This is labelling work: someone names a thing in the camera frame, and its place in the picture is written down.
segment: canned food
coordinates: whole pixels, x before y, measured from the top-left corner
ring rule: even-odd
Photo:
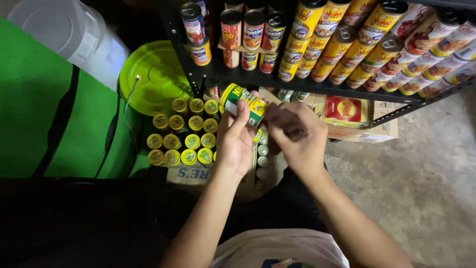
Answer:
[[[215,133],[218,130],[218,122],[213,118],[208,118],[203,122],[203,130],[206,133]]]
[[[173,115],[169,119],[169,126],[175,134],[182,134],[190,132],[185,126],[185,122],[180,115]]]
[[[194,115],[188,120],[188,126],[193,133],[199,133],[203,128],[203,119],[198,115]]]
[[[203,100],[201,99],[193,99],[190,101],[189,104],[190,111],[198,116],[203,115]]]
[[[427,51],[423,55],[421,55],[416,61],[411,62],[408,66],[403,68],[403,72],[408,76],[417,77],[419,74],[428,70],[428,68],[437,64],[443,59],[443,57],[436,56],[435,54],[433,54],[433,52]]]
[[[243,0],[225,0],[225,9],[234,9],[243,13],[245,2]]]
[[[205,80],[205,87],[207,88],[207,95],[212,99],[218,98],[218,81],[213,79]]]
[[[267,145],[260,145],[258,146],[258,155],[260,156],[266,156],[268,155],[268,146]]]
[[[236,68],[239,65],[239,52],[235,50],[223,50],[223,62],[228,68]]]
[[[342,18],[345,25],[359,27],[377,5],[378,0],[354,0]]]
[[[188,114],[188,108],[187,108],[187,101],[185,99],[175,99],[172,102],[172,109],[180,115],[187,115]]]
[[[377,47],[365,57],[360,66],[366,72],[377,72],[403,48],[403,40],[392,33],[387,34]]]
[[[241,53],[241,67],[247,71],[256,69],[258,64],[257,52],[242,52]]]
[[[379,89],[383,84],[388,80],[392,79],[393,75],[388,75],[378,70],[375,74],[372,75],[365,83],[362,85],[367,91],[375,91]]]
[[[299,39],[308,39],[316,28],[326,0],[301,0],[291,28],[291,35]]]
[[[351,0],[328,0],[317,22],[315,32],[320,37],[330,37],[346,13]]]
[[[284,13],[274,11],[266,17],[265,33],[261,48],[266,52],[278,51],[279,45],[283,40],[284,29],[286,28]]]
[[[476,61],[470,61],[466,63],[463,67],[458,68],[445,75],[444,79],[453,85],[460,84],[470,79],[476,74]]]
[[[207,113],[208,118],[213,118],[217,121],[220,120],[218,116],[218,102],[214,100],[209,100],[205,103],[205,112]]]
[[[381,70],[389,75],[399,73],[403,68],[408,66],[410,63],[418,59],[420,55],[415,55],[410,52],[406,48],[403,48],[400,52],[395,54],[389,62],[387,62],[384,66],[382,66]]]
[[[265,167],[268,165],[268,158],[266,156],[260,156],[257,160],[258,166]]]
[[[240,11],[227,9],[220,15],[222,45],[227,50],[233,50],[241,45],[241,20]]]
[[[278,99],[282,102],[288,102],[291,99],[294,91],[289,89],[280,89],[278,91]]]
[[[304,55],[308,43],[309,39],[299,40],[293,36],[289,36],[288,42],[286,43],[286,49],[284,50],[283,59],[289,63],[298,63]]]
[[[205,66],[211,61],[210,42],[205,38],[200,44],[188,43],[190,46],[190,57],[193,63],[198,66]]]
[[[185,167],[195,166],[197,162],[197,153],[192,149],[185,149],[180,155],[180,159]]]
[[[354,68],[344,67],[342,62],[339,62],[329,75],[329,82],[340,85],[352,73]]]
[[[383,0],[360,28],[359,39],[368,46],[375,46],[408,10],[405,1]]]
[[[467,21],[441,40],[438,45],[433,46],[430,50],[435,55],[446,57],[464,47],[474,38],[476,38],[476,25]]]
[[[351,88],[358,88],[370,77],[372,77],[372,75],[374,74],[370,72],[365,72],[359,65],[346,79],[346,84]]]
[[[261,140],[262,137],[263,137],[263,131],[261,129],[258,129],[258,131],[256,131],[255,137],[253,138],[253,144],[254,145],[259,144],[259,141]]]
[[[464,22],[464,15],[454,9],[438,9],[405,39],[405,47],[413,54],[423,54]]]
[[[152,134],[147,138],[147,146],[150,149],[159,149],[162,146],[162,136]]]
[[[159,113],[154,116],[152,123],[161,131],[165,131],[169,128],[169,118],[163,113]]]
[[[265,15],[259,10],[248,10],[245,13],[243,26],[243,47],[247,50],[257,50],[261,45]]]
[[[220,106],[224,107],[225,110],[230,113],[237,115],[236,105],[238,100],[244,100],[248,103],[250,110],[248,123],[254,127],[258,127],[268,104],[237,84],[232,83],[227,87],[225,92],[223,92]]]
[[[299,63],[289,63],[283,58],[279,64],[278,77],[285,82],[291,81],[298,67]]]
[[[180,15],[185,26],[188,41],[200,44],[205,41],[205,25],[203,24],[202,10],[196,3],[186,3],[180,7]]]
[[[365,56],[367,56],[373,48],[374,47],[364,45],[359,40],[356,40],[344,54],[341,62],[347,68],[356,68],[357,65],[364,60]]]
[[[161,165],[164,161],[164,153],[161,150],[152,150],[147,155],[147,159],[151,165]]]
[[[408,11],[395,23],[390,32],[401,38],[406,38],[434,11],[434,8],[422,4],[409,4]]]
[[[204,148],[213,148],[217,144],[217,138],[212,133],[205,133],[201,138],[201,143]]]
[[[420,97],[422,98],[427,99],[429,97],[438,95],[451,87],[453,87],[453,84],[451,84],[445,78],[443,78],[443,79],[434,81],[429,86],[426,86],[420,91],[418,91],[418,95],[420,95]]]
[[[476,40],[471,41],[466,46],[455,51],[455,55],[467,61],[476,59]]]
[[[431,66],[423,74],[431,80],[438,80],[453,70],[465,65],[467,62],[468,61],[462,60],[458,58],[458,56],[451,54],[439,63]]]
[[[276,65],[278,55],[261,53],[259,57],[259,69],[264,73],[272,73]]]
[[[327,78],[334,67],[335,65],[326,64],[322,59],[318,59],[311,71],[311,77],[316,82],[322,82]]]
[[[197,150],[200,148],[200,137],[196,134],[190,134],[185,138],[185,146],[188,149]]]
[[[208,148],[201,148],[197,153],[197,158],[205,167],[213,165],[213,152]]]
[[[421,74],[414,79],[410,80],[408,83],[404,84],[399,88],[400,92],[404,95],[413,95],[417,93],[420,89],[430,85],[435,80],[430,80],[425,75]]]
[[[397,73],[392,79],[390,79],[387,83],[382,85],[383,90],[387,92],[393,92],[399,89],[404,84],[408,83],[414,77],[408,76],[403,72]]]
[[[163,140],[164,147],[168,150],[177,150],[182,147],[179,137],[174,134],[169,134],[164,137]]]
[[[332,35],[329,45],[322,51],[320,59],[328,65],[336,65],[356,39],[355,30],[347,25],[339,26]]]

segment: canned goods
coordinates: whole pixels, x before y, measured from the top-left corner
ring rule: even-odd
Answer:
[[[377,72],[403,48],[403,40],[392,33],[387,34],[377,47],[365,57],[360,66],[366,72]]]
[[[458,68],[445,75],[444,79],[453,85],[465,82],[476,74],[476,61],[470,61],[463,67]]]
[[[401,93],[403,93],[403,95],[413,95],[417,93],[420,89],[430,85],[434,81],[435,80],[430,80],[425,75],[421,74],[401,86],[399,90]]]
[[[360,28],[359,39],[368,46],[375,46],[408,10],[405,1],[383,0]]]
[[[264,26],[265,15],[259,10],[248,10],[243,25],[243,47],[247,50],[257,50],[261,45]]]
[[[188,149],[197,150],[200,148],[200,137],[196,134],[190,134],[185,138],[185,146]]]
[[[339,62],[329,75],[329,82],[340,85],[352,73],[354,68],[344,67],[342,62]]]
[[[446,57],[476,38],[476,25],[465,22],[430,50],[435,55]]]
[[[320,37],[330,37],[339,25],[340,20],[346,13],[351,0],[328,0],[324,6],[315,32]]]
[[[215,147],[215,144],[217,144],[217,138],[212,133],[205,133],[200,139],[200,142],[204,148],[210,149]]]
[[[180,115],[187,115],[188,114],[187,101],[181,98],[175,99],[172,102],[172,109]]]
[[[389,75],[397,74],[419,57],[420,55],[412,54],[406,48],[403,48],[389,62],[382,66],[381,70]]]
[[[448,82],[445,78],[436,80],[431,83],[429,86],[424,87],[420,91],[418,91],[418,95],[422,98],[429,98],[435,95],[440,94],[441,92],[453,87],[453,84]]]
[[[237,10],[227,9],[220,14],[222,45],[233,50],[241,45],[241,20],[243,14]]]
[[[169,126],[175,134],[188,133],[189,130],[185,126],[185,122],[180,115],[173,115],[169,119]]]
[[[188,120],[188,127],[193,133],[199,133],[203,128],[203,119],[198,115],[192,116]]]
[[[308,43],[309,39],[299,40],[290,35],[286,43],[283,59],[289,63],[298,63],[302,59]]]
[[[342,18],[343,24],[359,27],[377,3],[378,0],[353,0]]]
[[[205,80],[205,87],[207,88],[207,95],[212,99],[218,98],[218,81],[213,79]]]
[[[390,79],[387,83],[382,85],[383,90],[387,92],[393,92],[399,89],[404,84],[408,83],[414,77],[408,76],[403,72],[397,73],[392,79]]]
[[[164,161],[164,153],[161,150],[152,150],[147,155],[147,159],[151,165],[161,165]]]
[[[293,90],[280,89],[278,91],[278,99],[282,102],[288,102],[291,99],[291,96],[293,93],[294,93]]]
[[[228,68],[236,68],[239,65],[239,52],[235,50],[223,50],[223,62]]]
[[[405,39],[405,47],[413,54],[423,54],[464,22],[464,15],[454,9],[438,9]]]
[[[257,52],[242,52],[241,53],[241,67],[247,71],[256,69],[258,64]]]
[[[245,3],[243,0],[225,0],[225,9],[234,9],[243,13]]]
[[[147,138],[147,146],[150,149],[159,149],[162,146],[162,136],[152,134]]]
[[[455,55],[467,61],[476,59],[476,40],[471,41],[466,46],[455,51]]]
[[[334,67],[335,65],[326,64],[322,59],[318,59],[311,71],[311,77],[316,82],[322,82],[327,78]]]
[[[266,156],[260,156],[257,160],[258,166],[265,167],[268,165],[268,158]]]
[[[433,54],[433,52],[427,51],[423,55],[421,55],[416,61],[411,62],[408,66],[403,68],[403,72],[408,76],[417,77],[419,74],[428,70],[428,68],[437,64],[443,59],[443,57],[436,56],[435,54]]]
[[[197,158],[205,167],[213,165],[213,152],[208,148],[201,148],[197,153]]]
[[[205,41],[205,25],[203,24],[202,10],[196,3],[186,3],[180,7],[180,16],[185,26],[188,41],[200,44]]]
[[[341,62],[347,68],[356,68],[357,65],[364,60],[365,56],[367,56],[373,48],[374,47],[364,45],[359,40],[356,40],[344,54]]]
[[[211,61],[210,42],[205,38],[200,44],[188,43],[190,46],[190,57],[193,63],[198,66],[205,66]]]
[[[182,160],[182,163],[185,165],[185,167],[195,166],[197,163],[197,153],[195,150],[185,149],[180,155],[180,159]]]
[[[220,106],[224,107],[225,110],[230,113],[237,115],[236,105],[238,100],[244,100],[248,103],[250,110],[248,123],[254,127],[258,127],[268,104],[237,84],[232,83],[227,87],[225,92],[223,92]]]
[[[159,130],[165,131],[169,127],[169,118],[165,114],[159,113],[156,116],[154,116],[152,123]]]
[[[259,141],[261,140],[262,137],[263,137],[263,131],[261,129],[258,129],[258,131],[256,131],[255,137],[253,138],[253,144],[254,145],[259,144]]]
[[[351,88],[358,88],[370,77],[372,77],[372,75],[374,74],[370,72],[365,72],[359,65],[346,79],[346,84]]]
[[[174,134],[169,134],[164,137],[163,140],[164,147],[168,150],[177,150],[182,147],[179,137]]]
[[[203,115],[203,100],[201,99],[193,99],[190,101],[189,104],[190,111],[198,116]]]
[[[278,51],[279,45],[283,40],[284,29],[286,28],[284,13],[274,11],[266,17],[265,33],[261,48],[266,52]]]
[[[337,27],[336,32],[329,41],[329,45],[322,51],[320,58],[328,65],[336,65],[356,37],[357,34],[352,27],[346,25]]]
[[[422,4],[409,4],[408,11],[395,23],[390,32],[406,38],[434,11],[435,9]]]
[[[446,57],[444,60],[440,61],[439,63],[431,66],[428,70],[426,70],[423,74],[431,80],[438,80],[445,76],[446,74],[456,70],[457,68],[465,65],[468,61],[462,60],[451,54],[450,56]]]
[[[259,69],[264,73],[271,73],[276,65],[278,55],[261,53],[259,57]]]
[[[375,91],[379,89],[383,84],[390,80],[393,75],[388,75],[378,70],[375,74],[372,75],[365,83],[362,85],[367,91]]]
[[[203,130],[206,133],[215,133],[218,130],[218,122],[213,118],[208,118],[203,122]]]
[[[299,63],[289,63],[283,58],[279,64],[278,77],[285,82],[291,81],[298,67]]]
[[[291,35],[299,39],[308,39],[316,28],[326,0],[301,0],[291,28]]]
[[[260,145],[258,146],[258,155],[260,156],[266,156],[268,155],[268,146],[267,145]]]
[[[220,120],[218,116],[218,102],[214,100],[209,100],[205,103],[205,113],[207,113],[208,118],[213,118],[217,121]]]

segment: person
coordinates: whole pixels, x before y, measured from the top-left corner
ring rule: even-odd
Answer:
[[[282,129],[268,125],[290,167],[281,182],[247,204],[248,210],[232,206],[250,166],[255,135],[247,126],[248,105],[239,100],[235,119],[223,114],[217,162],[186,222],[181,228],[174,225],[180,230],[159,267],[412,267],[398,245],[331,179],[324,164],[326,124],[303,103],[279,107],[296,113],[308,129],[306,137],[292,142]]]

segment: wow ulam can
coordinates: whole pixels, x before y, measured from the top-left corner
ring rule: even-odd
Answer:
[[[306,51],[309,39],[301,40],[290,35],[286,42],[286,49],[284,50],[283,59],[289,63],[298,63],[301,61],[304,52]]]
[[[359,27],[372,12],[377,3],[378,0],[353,0],[342,18],[343,24]]]
[[[311,37],[322,15],[326,0],[301,0],[291,28],[291,35],[305,40]]]
[[[405,39],[405,47],[415,55],[423,54],[465,21],[464,14],[452,8],[437,9]]]
[[[336,65],[357,38],[355,30],[347,25],[337,27],[329,44],[320,56],[327,65]]]
[[[403,48],[403,39],[392,33],[387,34],[360,63],[366,72],[377,72],[385,63]]]
[[[162,146],[162,136],[152,134],[147,138],[147,146],[150,149],[159,149]]]
[[[360,65],[352,71],[352,73],[347,77],[346,84],[351,88],[360,87],[365,81],[374,75],[370,72],[365,72]]]
[[[283,40],[286,21],[283,12],[273,11],[266,17],[265,32],[261,41],[261,48],[268,52],[278,51],[279,45]]]
[[[286,61],[285,58],[283,58],[281,59],[281,63],[279,64],[278,77],[284,82],[291,81],[294,78],[298,67],[298,62],[290,63]]]
[[[243,89],[237,84],[230,84],[221,96],[220,106],[230,113],[237,115],[238,100],[244,100],[248,103],[250,114],[248,123],[253,127],[258,127],[265,114],[267,103],[254,96],[249,91]]]
[[[242,52],[241,67],[247,71],[256,69],[258,65],[258,52]]]
[[[205,40],[205,25],[202,10],[196,3],[186,3],[180,7],[180,15],[185,26],[188,41],[200,44]]]
[[[264,73],[272,73],[276,65],[276,58],[278,55],[260,53],[259,69]]]
[[[334,67],[335,65],[326,64],[322,59],[318,59],[310,75],[314,81],[322,82],[327,78]]]
[[[257,50],[261,45],[265,15],[259,10],[248,10],[245,13],[243,25],[243,47],[247,50]]]
[[[237,10],[227,9],[220,14],[222,45],[233,50],[241,45],[241,21],[243,14]]]
[[[317,22],[315,32],[320,37],[330,37],[346,13],[351,0],[328,0]]]
[[[405,1],[381,1],[360,28],[359,40],[368,46],[377,45],[407,10]]]
[[[208,37],[202,43],[193,44],[189,42],[188,45],[190,46],[190,57],[193,63],[198,66],[205,66],[210,63],[211,51]]]
[[[354,68],[344,67],[342,62],[339,62],[329,74],[329,82],[335,85],[340,85],[352,73],[353,70]]]

